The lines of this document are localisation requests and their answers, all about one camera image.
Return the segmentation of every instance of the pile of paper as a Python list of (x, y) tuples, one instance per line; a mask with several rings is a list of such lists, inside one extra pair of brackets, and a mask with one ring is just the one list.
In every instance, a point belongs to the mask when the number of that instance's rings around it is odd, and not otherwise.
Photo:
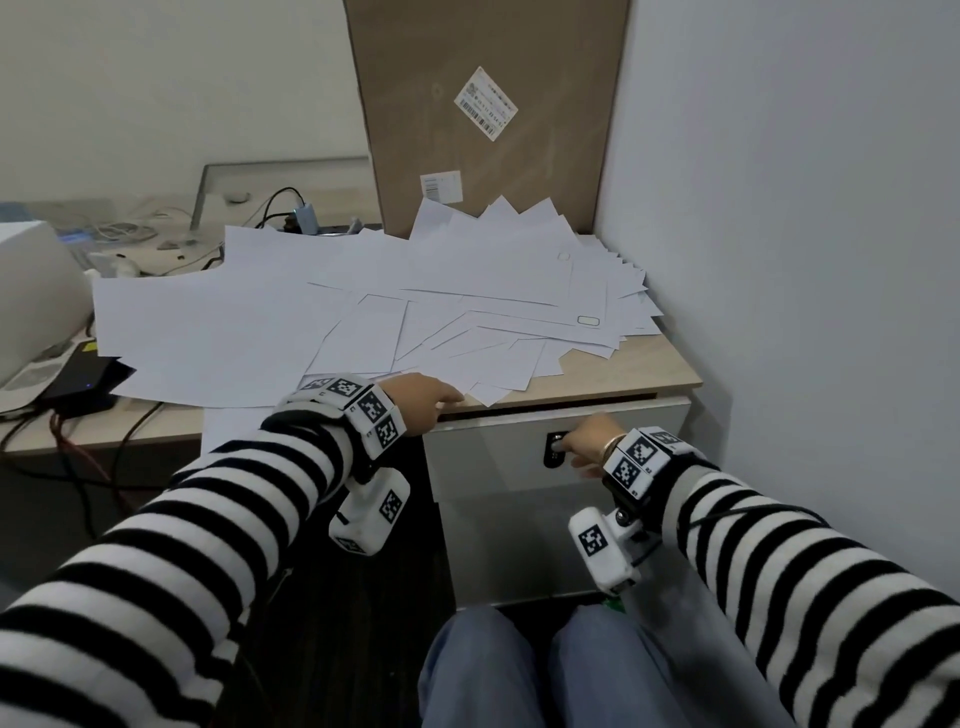
[(97, 281), (100, 352), (136, 369), (117, 394), (261, 407), (305, 376), (422, 372), (491, 405), (571, 349), (660, 333), (643, 271), (549, 200), (479, 218), (424, 200), (409, 241), (227, 228), (225, 245), (210, 271)]

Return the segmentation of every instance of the striped sleeve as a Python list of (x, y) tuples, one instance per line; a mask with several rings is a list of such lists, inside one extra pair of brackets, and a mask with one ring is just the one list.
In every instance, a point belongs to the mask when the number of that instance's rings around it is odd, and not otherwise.
[(353, 465), (348, 434), (272, 418), (0, 614), (0, 726), (206, 726), (254, 597)]
[(663, 514), (676, 546), (799, 725), (960, 724), (960, 605), (888, 559), (797, 511), (694, 466)]

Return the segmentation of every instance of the jeans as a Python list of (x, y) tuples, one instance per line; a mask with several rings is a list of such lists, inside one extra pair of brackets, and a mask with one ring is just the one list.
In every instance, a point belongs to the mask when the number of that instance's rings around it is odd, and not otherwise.
[[(689, 728), (660, 650), (606, 607), (574, 613), (553, 639), (548, 672), (567, 728)], [(418, 691), (424, 728), (545, 726), (533, 649), (492, 607), (468, 609), (444, 625)]]

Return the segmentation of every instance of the white filing cabinet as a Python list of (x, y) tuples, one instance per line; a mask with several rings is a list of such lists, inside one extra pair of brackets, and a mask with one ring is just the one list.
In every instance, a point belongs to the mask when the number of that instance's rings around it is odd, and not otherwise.
[(596, 403), (440, 423), (423, 437), (433, 498), (440, 505), (457, 607), (508, 604), (594, 591), (566, 530), (589, 505), (612, 496), (569, 466), (543, 464), (547, 435), (607, 412), (625, 429), (678, 432), (686, 397)]

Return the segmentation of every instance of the cardboard box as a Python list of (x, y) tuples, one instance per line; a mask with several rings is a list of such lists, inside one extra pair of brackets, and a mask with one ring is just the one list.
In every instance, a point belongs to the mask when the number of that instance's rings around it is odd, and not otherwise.
[[(389, 234), (413, 227), (421, 176), (454, 171), (463, 201), (451, 206), (464, 212), (480, 214), (501, 194), (521, 212), (551, 197), (575, 230), (592, 230), (629, 0), (345, 5)], [(480, 67), (507, 97), (494, 106), (516, 107), (502, 131), (464, 111), (475, 95), (457, 103)], [(480, 93), (481, 104), (491, 98)]]

